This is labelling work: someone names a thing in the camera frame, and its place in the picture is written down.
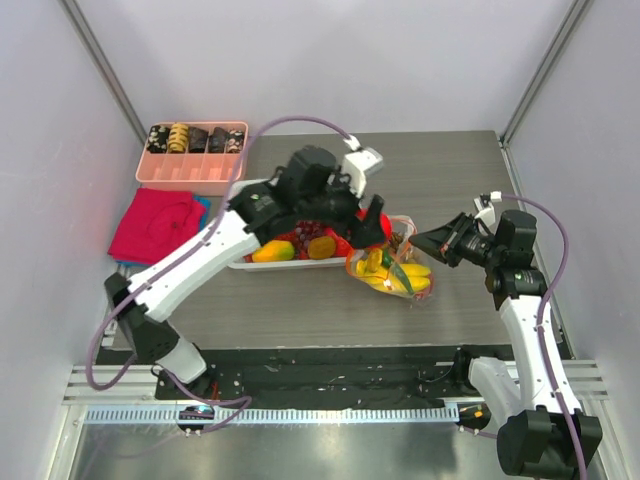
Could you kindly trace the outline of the brown longan bunch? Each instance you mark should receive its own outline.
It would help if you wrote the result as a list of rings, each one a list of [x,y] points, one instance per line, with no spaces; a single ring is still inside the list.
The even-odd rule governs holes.
[[[407,240],[407,235],[394,231],[389,240],[391,252],[402,261],[413,261],[417,259],[413,246]]]

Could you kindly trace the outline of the small green cucumber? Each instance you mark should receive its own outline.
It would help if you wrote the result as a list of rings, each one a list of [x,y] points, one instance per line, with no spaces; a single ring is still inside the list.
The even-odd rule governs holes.
[[[391,290],[400,294],[414,294],[408,275],[388,250],[383,251],[382,266],[387,270],[387,284]]]

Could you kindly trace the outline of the yellow banana bunch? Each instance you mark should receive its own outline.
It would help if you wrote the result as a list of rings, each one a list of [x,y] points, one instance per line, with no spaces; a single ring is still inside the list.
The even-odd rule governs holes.
[[[348,273],[374,290],[405,298],[423,298],[433,287],[431,269],[413,261],[403,262],[388,249],[357,252],[347,264]]]

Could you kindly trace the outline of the clear zip top bag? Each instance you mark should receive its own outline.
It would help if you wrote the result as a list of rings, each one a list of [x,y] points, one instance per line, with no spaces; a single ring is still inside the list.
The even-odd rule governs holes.
[[[389,222],[387,242],[352,250],[346,259],[346,272],[378,292],[412,301],[425,300],[432,293],[434,276],[424,255],[409,242],[417,227],[406,215],[392,215]]]

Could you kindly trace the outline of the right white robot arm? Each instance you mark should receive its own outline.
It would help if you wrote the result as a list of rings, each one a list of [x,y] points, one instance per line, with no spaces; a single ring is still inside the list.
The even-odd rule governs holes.
[[[502,471],[536,479],[584,479],[602,440],[598,418],[585,414],[565,374],[554,337],[550,289],[533,265],[536,218],[501,214],[494,233],[461,213],[442,227],[410,237],[412,246],[450,267],[463,260],[484,269],[487,291],[505,325],[518,378],[506,364],[479,356],[456,365],[451,380],[465,395],[481,394],[498,425]]]

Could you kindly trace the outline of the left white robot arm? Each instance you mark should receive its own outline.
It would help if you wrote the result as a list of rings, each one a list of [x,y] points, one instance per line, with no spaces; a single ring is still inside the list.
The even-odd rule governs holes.
[[[306,146],[273,176],[243,187],[205,230],[146,270],[111,275],[105,290],[116,319],[138,360],[172,374],[190,398],[205,397],[213,375],[199,349],[170,324],[173,311],[195,290],[241,257],[257,251],[300,221],[318,221],[356,249],[386,239],[375,195],[361,207],[368,178],[383,166],[371,148],[337,160]]]

